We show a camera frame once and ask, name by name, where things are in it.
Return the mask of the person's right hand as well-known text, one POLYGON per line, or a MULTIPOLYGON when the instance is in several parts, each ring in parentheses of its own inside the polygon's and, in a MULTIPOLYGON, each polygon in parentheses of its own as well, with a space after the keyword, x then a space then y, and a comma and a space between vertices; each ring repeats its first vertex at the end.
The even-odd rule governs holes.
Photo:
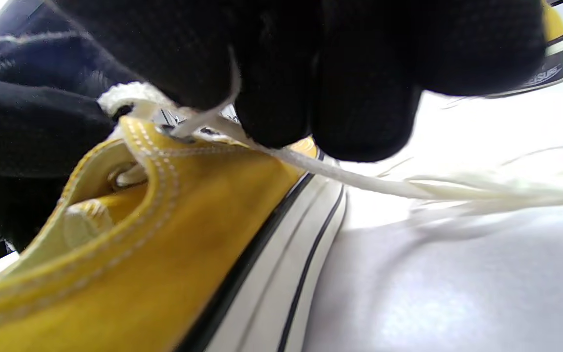
POLYGON ((543 62, 540 0, 50 0, 181 106, 230 96, 244 131, 279 149, 313 136, 377 162, 411 137, 424 90, 500 93, 543 62))

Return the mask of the person's left hand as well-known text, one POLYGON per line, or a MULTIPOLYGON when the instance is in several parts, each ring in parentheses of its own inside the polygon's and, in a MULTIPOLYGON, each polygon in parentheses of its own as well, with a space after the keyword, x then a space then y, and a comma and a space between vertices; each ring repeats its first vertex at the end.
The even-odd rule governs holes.
POLYGON ((0 242, 24 250, 78 161, 125 110, 98 98, 137 78, 84 34, 0 36, 0 242))

